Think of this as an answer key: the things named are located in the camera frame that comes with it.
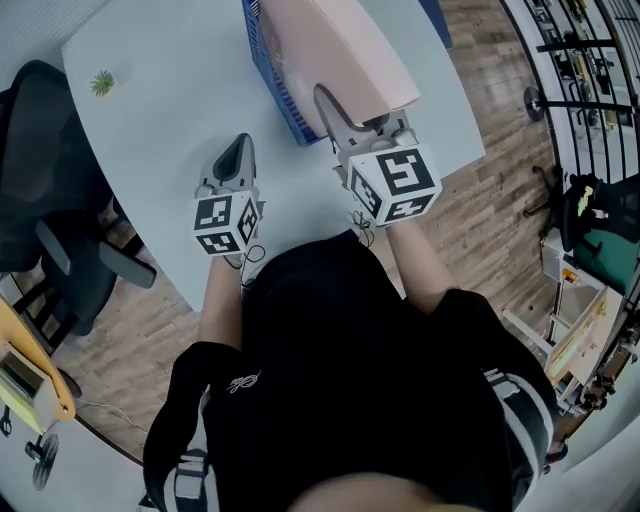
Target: white wall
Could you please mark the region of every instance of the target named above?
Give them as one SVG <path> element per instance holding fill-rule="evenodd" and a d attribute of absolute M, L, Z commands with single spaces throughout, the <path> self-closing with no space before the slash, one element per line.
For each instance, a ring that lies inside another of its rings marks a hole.
<path fill-rule="evenodd" d="M 640 363 L 627 365 L 607 408 L 569 441 L 569 455 L 544 476 L 518 512 L 622 512 L 640 489 Z"/>
<path fill-rule="evenodd" d="M 60 48 L 105 1 L 0 0 L 0 91 L 29 60 L 62 69 Z"/>
<path fill-rule="evenodd" d="M 4 404 L 0 402 L 0 413 Z M 0 434 L 0 494 L 16 512 L 133 512 L 144 495 L 142 467 L 76 421 L 51 429 L 60 442 L 47 486 L 31 483 L 34 463 L 24 452 L 37 435 L 13 418 L 9 439 Z"/>

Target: office chair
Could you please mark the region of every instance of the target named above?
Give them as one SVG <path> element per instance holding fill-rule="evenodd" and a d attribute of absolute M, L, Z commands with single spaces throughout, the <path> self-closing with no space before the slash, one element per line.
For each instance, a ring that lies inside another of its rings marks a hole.
<path fill-rule="evenodd" d="M 640 174 L 595 189 L 593 208 L 606 213 L 592 220 L 592 229 L 609 231 L 631 243 L 640 242 Z"/>
<path fill-rule="evenodd" d="M 533 172 L 539 174 L 545 184 L 549 197 L 547 201 L 532 209 L 525 210 L 524 216 L 526 218 L 531 217 L 539 213 L 542 210 L 550 210 L 545 225 L 540 231 L 540 238 L 545 238 L 551 228 L 558 228 L 562 237 L 562 247 L 565 251 L 569 252 L 574 250 L 578 245 L 583 245 L 589 252 L 591 252 L 592 258 L 597 258 L 602 250 L 602 244 L 594 246 L 588 240 L 585 240 L 584 236 L 592 229 L 596 228 L 594 225 L 596 221 L 596 215 L 594 210 L 599 209 L 594 201 L 598 194 L 597 190 L 602 190 L 604 185 L 602 180 L 599 180 L 592 174 L 575 176 L 571 175 L 570 182 L 571 188 L 566 192 L 563 191 L 562 168 L 555 166 L 553 172 L 556 176 L 555 184 L 551 184 L 544 173 L 544 169 L 541 167 L 533 167 Z M 587 187 L 594 190 L 594 194 L 589 196 L 588 207 L 583 213 L 579 214 L 580 201 L 584 198 Z"/>
<path fill-rule="evenodd" d="M 136 235 L 123 249 L 115 247 L 105 240 L 94 214 L 57 212 L 38 221 L 36 233 L 44 247 L 41 265 L 45 277 L 14 304 L 14 309 L 22 314 L 38 297 L 45 296 L 33 327 L 50 353 L 69 334 L 85 336 L 91 332 L 118 276 L 142 288 L 151 288 L 155 281 L 155 269 L 135 258 L 142 248 L 140 238 Z M 45 338 L 42 329 L 52 315 L 59 327 Z"/>
<path fill-rule="evenodd" d="M 0 92 L 0 271 L 37 264 L 40 218 L 103 212 L 113 193 L 82 129 L 64 73 L 25 64 Z"/>

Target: succulent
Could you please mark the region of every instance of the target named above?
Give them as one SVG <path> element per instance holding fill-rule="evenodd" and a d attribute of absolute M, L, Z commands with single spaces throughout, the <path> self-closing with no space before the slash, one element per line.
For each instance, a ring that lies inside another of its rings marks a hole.
<path fill-rule="evenodd" d="M 91 82 L 91 90 L 98 98 L 105 96 L 115 85 L 113 75 L 108 71 L 100 71 Z"/>

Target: metal rod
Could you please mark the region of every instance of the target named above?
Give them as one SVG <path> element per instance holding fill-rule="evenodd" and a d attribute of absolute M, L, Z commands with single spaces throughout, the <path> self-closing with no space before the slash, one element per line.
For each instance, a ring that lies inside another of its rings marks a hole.
<path fill-rule="evenodd" d="M 527 57 L 527 62 L 529 63 L 529 67 L 531 68 L 531 72 L 533 73 L 533 78 L 535 79 L 536 87 L 538 88 L 538 91 L 540 91 L 540 93 L 543 96 L 546 97 L 546 94 L 544 92 L 544 84 L 542 83 L 542 80 L 540 79 L 540 73 L 538 73 L 538 69 L 536 68 L 536 64 L 533 61 L 533 57 L 531 55 L 531 50 L 529 49 L 529 45 L 527 45 L 527 42 L 526 42 L 524 36 L 522 35 L 522 31 L 520 30 L 520 27 L 518 26 L 518 23 L 516 22 L 515 18 L 513 17 L 513 14 L 511 12 L 511 10 L 509 9 L 509 6 L 506 5 L 505 0 L 500 0 L 500 4 L 502 5 L 502 10 L 504 11 L 504 13 L 509 18 L 509 21 L 511 22 L 511 26 L 516 31 L 516 35 L 518 36 L 518 40 L 521 43 L 522 49 L 524 50 L 525 56 Z M 551 145 L 553 146 L 553 157 L 554 157 L 554 159 L 556 161 L 556 165 L 557 166 L 561 166 L 561 164 L 560 164 L 560 151 L 558 150 L 558 140 L 557 140 L 557 137 L 555 136 L 556 129 L 555 129 L 555 126 L 553 124 L 553 118 L 550 115 L 545 115 L 544 117 L 547 120 L 547 125 L 549 126 L 549 132 L 551 133 Z"/>
<path fill-rule="evenodd" d="M 524 0 L 524 4 L 527 7 L 527 10 L 529 11 L 529 14 L 531 15 L 531 17 L 536 21 L 536 26 L 538 27 L 538 32 L 540 32 L 540 36 L 544 38 L 544 34 L 542 32 L 542 29 L 540 28 L 540 24 L 535 16 L 535 13 L 533 12 L 533 8 L 531 7 L 531 5 L 529 5 L 529 2 L 527 0 Z M 551 15 L 551 12 L 549 11 L 549 7 L 547 6 L 546 2 L 542 2 L 542 6 L 545 12 L 547 13 L 547 17 L 551 21 L 551 24 L 553 25 L 553 29 L 555 30 L 558 36 L 558 39 L 560 40 L 563 39 L 562 32 L 560 32 L 560 29 L 558 28 L 558 24 L 556 23 L 556 20 Z M 564 53 L 564 56 L 569 62 L 569 64 L 571 64 L 571 59 L 569 58 L 569 52 L 566 49 L 562 50 L 562 52 Z M 551 59 L 551 62 L 553 63 L 553 69 L 556 72 L 556 77 L 558 78 L 558 82 L 560 82 L 560 91 L 562 92 L 562 97 L 566 101 L 567 92 L 565 91 L 565 88 L 562 86 L 562 75 L 560 74 L 560 70 L 558 69 L 558 64 L 556 63 L 556 60 L 553 58 Z M 571 64 L 571 72 L 573 73 L 574 80 L 577 82 L 578 75 L 576 73 L 576 70 L 573 69 L 573 64 Z M 573 140 L 573 152 L 576 159 L 576 173 L 579 176 L 580 175 L 580 155 L 578 153 L 578 143 L 576 141 L 576 131 L 574 128 L 573 116 L 571 115 L 571 110 L 569 110 L 568 108 L 567 108 L 567 117 L 569 118 L 569 126 L 571 127 L 571 138 Z"/>
<path fill-rule="evenodd" d="M 520 318 L 514 315 L 510 310 L 505 309 L 504 311 L 502 311 L 502 316 L 509 320 L 509 322 L 511 322 L 522 334 L 524 334 L 527 338 L 538 345 L 538 347 L 540 347 L 540 350 L 542 350 L 545 354 L 550 354 L 553 351 L 553 347 L 547 340 L 545 340 L 536 331 L 534 331 L 531 327 L 520 320 Z"/>
<path fill-rule="evenodd" d="M 49 354 L 50 356 L 52 356 L 54 352 L 58 350 L 58 347 L 62 344 L 62 342 L 78 322 L 78 317 L 73 313 L 69 313 L 67 317 L 62 321 L 60 327 L 58 327 L 56 329 L 56 332 L 54 332 L 51 335 L 51 338 L 49 338 L 49 346 L 51 347 L 51 354 Z"/>
<path fill-rule="evenodd" d="M 560 318 L 558 315 L 551 314 L 551 320 L 556 323 L 559 323 L 565 329 L 571 329 L 571 324 L 567 322 L 564 318 Z"/>
<path fill-rule="evenodd" d="M 33 325 L 35 325 L 38 330 L 42 330 L 47 319 L 51 316 L 53 310 L 56 308 L 59 302 L 60 294 L 58 292 L 54 292 L 53 295 L 51 295 L 51 297 L 47 299 L 47 301 L 44 303 L 44 306 L 42 306 L 42 309 L 38 312 L 38 315 L 33 321 Z"/>
<path fill-rule="evenodd" d="M 605 25 L 607 26 L 607 30 L 609 30 L 609 33 L 611 34 L 611 38 L 616 41 L 617 46 L 616 48 L 618 49 L 618 53 L 620 54 L 620 56 L 622 57 L 620 59 L 620 66 L 622 67 L 622 74 L 624 75 L 624 80 L 627 84 L 627 89 L 629 89 L 629 96 L 631 99 L 631 105 L 633 106 L 637 106 L 638 105 L 638 95 L 636 94 L 636 90 L 635 87 L 633 86 L 633 82 L 631 80 L 631 72 L 629 71 L 629 65 L 627 64 L 626 59 L 624 58 L 624 49 L 622 48 L 622 46 L 620 45 L 620 41 L 619 41 L 619 37 L 618 37 L 618 33 L 615 29 L 615 25 L 613 23 L 613 20 L 611 19 L 611 16 L 609 15 L 609 12 L 607 11 L 607 8 L 604 6 L 604 4 L 602 3 L 602 0 L 594 0 L 596 6 L 598 7 L 598 10 L 600 11 L 600 14 L 602 15 L 602 19 L 605 23 Z"/>
<path fill-rule="evenodd" d="M 591 32 L 591 36 L 592 37 L 596 37 L 595 36 L 595 30 L 593 28 L 593 24 L 591 23 L 591 20 L 586 16 L 586 12 L 584 12 L 585 14 L 585 20 L 587 22 L 587 25 L 589 26 L 589 31 Z M 611 80 L 611 73 L 609 73 L 609 65 L 607 64 L 607 59 L 605 58 L 604 54 L 602 53 L 602 50 L 598 50 L 599 54 L 600 54 L 600 59 L 602 60 L 603 64 L 604 64 L 604 70 L 605 70 L 605 74 L 607 75 L 607 80 L 609 80 L 609 84 L 611 85 L 611 98 L 613 99 L 614 103 L 618 103 L 618 100 L 616 98 L 616 91 L 613 85 L 613 80 Z M 623 59 L 623 55 L 620 52 L 620 49 L 618 48 L 618 46 L 616 46 L 616 54 L 618 55 L 618 60 L 622 60 Z M 631 94 L 632 91 L 628 90 L 629 93 L 629 101 L 631 102 Z M 623 179 L 626 177 L 627 175 L 627 155 L 625 152 L 625 148 L 624 148 L 624 134 L 622 133 L 622 123 L 620 122 L 620 113 L 619 112 L 615 112 L 616 114 L 616 122 L 618 124 L 618 140 L 620 141 L 620 158 L 622 160 L 622 177 Z M 607 176 L 607 181 L 609 183 L 611 183 L 611 178 Z"/>
<path fill-rule="evenodd" d="M 571 15 L 571 13 L 569 12 L 569 10 L 567 9 L 567 6 L 565 5 L 563 0 L 559 0 L 558 2 L 560 4 L 560 7 L 562 8 L 562 11 L 564 12 L 564 15 L 567 17 L 567 20 L 569 21 L 569 24 L 571 25 L 571 30 L 573 30 L 573 33 L 575 34 L 576 37 L 578 37 L 578 30 L 576 29 L 576 25 L 573 21 L 573 16 Z M 585 19 L 587 19 L 587 15 L 585 12 L 583 12 L 583 16 Z M 594 34 L 593 35 L 593 39 L 597 40 L 597 36 Z M 602 48 L 597 47 L 598 51 L 600 52 L 600 55 L 602 55 Z M 591 66 L 590 66 L 590 62 L 589 62 L 589 58 L 587 57 L 587 53 L 585 51 L 585 49 L 581 50 L 581 54 L 583 59 L 585 60 L 585 65 L 587 68 L 587 73 L 589 74 L 589 80 L 593 86 L 593 90 L 594 90 L 594 94 L 596 97 L 596 102 L 600 101 L 600 96 L 598 94 L 598 87 L 596 84 L 596 81 L 593 79 L 593 73 L 591 72 Z M 604 114 L 602 113 L 602 110 L 598 111 L 598 114 L 600 116 L 600 125 L 602 126 L 602 130 L 604 131 L 605 129 L 605 124 L 604 124 Z M 589 123 L 587 122 L 587 115 L 586 113 L 584 114 L 584 120 L 585 120 L 585 128 L 586 128 L 586 132 L 587 132 L 587 145 L 589 146 L 589 162 L 591 163 L 591 174 L 596 173 L 595 170 L 595 163 L 594 163 L 594 157 L 593 157 L 593 144 L 591 141 L 591 130 L 589 129 Z M 609 145 L 608 145 L 608 141 L 607 138 L 605 136 L 606 134 L 603 133 L 602 137 L 603 137 L 603 144 L 604 144 L 604 154 L 605 154 L 605 160 L 606 160 L 606 172 L 607 172 L 607 181 L 609 180 L 609 176 L 611 175 L 611 162 L 609 160 Z"/>
<path fill-rule="evenodd" d="M 568 107 L 568 108 L 586 108 L 586 109 L 604 109 L 632 114 L 633 109 L 628 105 L 619 105 L 616 103 L 598 103 L 596 101 L 557 101 L 557 100 L 541 100 L 541 107 Z"/>
<path fill-rule="evenodd" d="M 578 41 L 564 43 L 550 43 L 536 46 L 539 53 L 554 52 L 558 50 L 580 50 L 582 48 L 615 48 L 613 39 L 580 39 Z"/>
<path fill-rule="evenodd" d="M 618 14 L 616 10 L 619 10 L 620 13 L 624 14 L 625 9 L 627 10 L 627 12 L 631 11 L 631 13 L 633 13 L 633 8 L 629 5 L 629 2 L 627 2 L 626 0 L 624 0 L 624 2 L 626 3 L 626 6 L 623 7 L 622 4 L 618 4 L 616 0 L 610 0 L 611 10 L 614 11 L 614 14 Z M 623 24 L 620 25 L 620 29 L 625 39 L 629 43 L 629 47 L 632 50 L 631 57 L 633 59 L 633 65 L 636 68 L 636 77 L 640 79 L 640 39 L 638 37 L 633 37 L 634 34 L 638 36 L 637 30 L 633 30 L 629 25 Z"/>
<path fill-rule="evenodd" d="M 602 0 L 594 0 L 594 2 L 598 7 L 598 10 L 600 11 L 600 14 L 602 15 L 602 19 L 605 25 L 607 26 L 607 30 L 609 30 L 609 33 L 611 34 L 611 38 L 617 43 L 616 50 L 620 57 L 618 60 L 620 61 L 620 67 L 622 68 L 624 81 L 625 81 L 625 84 L 627 85 L 627 90 L 629 91 L 629 102 L 631 103 L 632 106 L 637 107 L 638 95 L 636 93 L 633 81 L 631 80 L 631 72 L 629 70 L 629 66 L 625 59 L 625 51 L 620 45 L 620 41 L 619 41 L 620 38 L 618 37 L 617 32 L 615 30 L 615 25 L 613 23 L 613 20 L 611 19 L 611 16 L 609 15 L 609 12 L 607 11 L 606 7 L 602 3 Z M 622 156 L 622 179 L 624 180 L 627 177 L 626 157 L 625 157 L 624 142 L 623 142 L 624 137 L 622 134 L 622 127 L 620 126 L 620 123 L 618 123 L 618 127 L 620 132 L 620 144 L 621 144 L 620 154 Z M 637 153 L 638 161 L 640 162 L 640 127 L 638 126 L 637 122 L 635 123 L 634 129 L 636 132 L 636 153 Z"/>
<path fill-rule="evenodd" d="M 36 300 L 40 295 L 49 289 L 49 282 L 46 278 L 35 285 L 31 290 L 25 293 L 18 301 L 13 305 L 13 309 L 16 313 L 23 313 L 31 303 Z"/>

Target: wooden floor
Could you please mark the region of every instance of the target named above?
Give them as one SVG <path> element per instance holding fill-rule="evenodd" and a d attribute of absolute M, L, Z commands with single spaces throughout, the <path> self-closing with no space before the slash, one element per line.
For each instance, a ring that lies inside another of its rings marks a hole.
<path fill-rule="evenodd" d="M 454 42 L 450 56 L 487 154 L 444 180 L 442 196 L 421 222 L 462 287 L 484 294 L 497 312 L 509 306 L 542 333 L 555 287 L 541 270 L 543 218 L 525 219 L 522 211 L 544 197 L 531 167 L 549 168 L 553 154 L 546 125 L 532 124 L 523 109 L 531 71 L 498 0 L 441 5 Z M 396 278 L 383 235 L 376 253 Z M 149 291 L 119 281 L 93 333 L 66 343 L 55 361 L 77 379 L 85 400 L 122 409 L 137 427 L 106 407 L 80 403 L 79 414 L 140 456 L 145 430 L 166 398 L 172 363 L 195 341 L 197 322 L 163 274 Z"/>

